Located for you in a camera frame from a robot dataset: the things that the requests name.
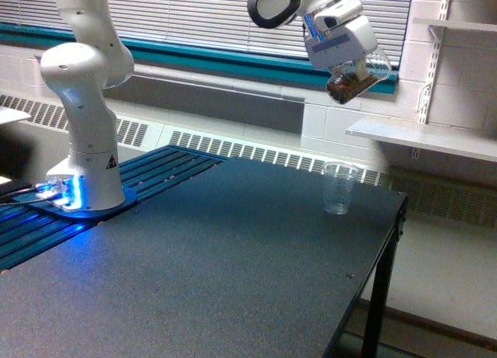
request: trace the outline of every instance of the wall shelf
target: wall shelf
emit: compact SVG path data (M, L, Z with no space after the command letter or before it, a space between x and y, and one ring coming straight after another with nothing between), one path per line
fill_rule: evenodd
M476 131L389 117L366 117L349 127L346 133L375 141L497 162L497 136Z
M14 123L16 121L27 120L31 116L23 111L0 106L0 125L4 123Z
M483 23L459 22L455 20L438 20L438 19L422 19L414 18L414 24L425 24L427 26L443 27L450 30L475 30L481 32L497 33L497 25Z

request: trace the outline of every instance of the cable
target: cable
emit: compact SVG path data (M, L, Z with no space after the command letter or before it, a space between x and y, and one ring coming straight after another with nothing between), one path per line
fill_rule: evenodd
M56 196L45 197L43 199L37 199L37 200L19 201L19 202L14 202L14 203L0 203L0 207L42 203L44 201L55 200L55 199L59 199L59 198L60 198L60 196L56 195Z
M11 193L5 193L5 194L1 195L0 200L5 200L9 197L18 196L18 195L21 195L23 193L33 193L35 191L36 191L36 187L30 187L28 189L19 189L17 191L13 191Z

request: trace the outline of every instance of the blue metal rail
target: blue metal rail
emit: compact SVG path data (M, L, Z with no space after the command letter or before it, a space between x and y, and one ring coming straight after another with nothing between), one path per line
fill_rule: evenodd
M120 164L123 186L134 189L138 202L193 178L224 158L168 146ZM29 207L0 208L0 271L39 255L96 222L74 222L42 214Z

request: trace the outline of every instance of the warning label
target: warning label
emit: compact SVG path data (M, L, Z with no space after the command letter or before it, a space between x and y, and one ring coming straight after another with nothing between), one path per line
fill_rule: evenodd
M114 158L114 155L110 156L110 160L107 163L107 168L106 169L112 169L117 167L116 159Z

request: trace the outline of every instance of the table leg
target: table leg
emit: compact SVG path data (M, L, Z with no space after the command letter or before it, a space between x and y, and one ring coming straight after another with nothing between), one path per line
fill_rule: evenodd
M394 267L395 250L397 249L398 228L395 230L396 232L391 236L387 248L385 248L376 267L361 358L374 358L377 354L381 323L387 306L388 288L390 286L391 271Z

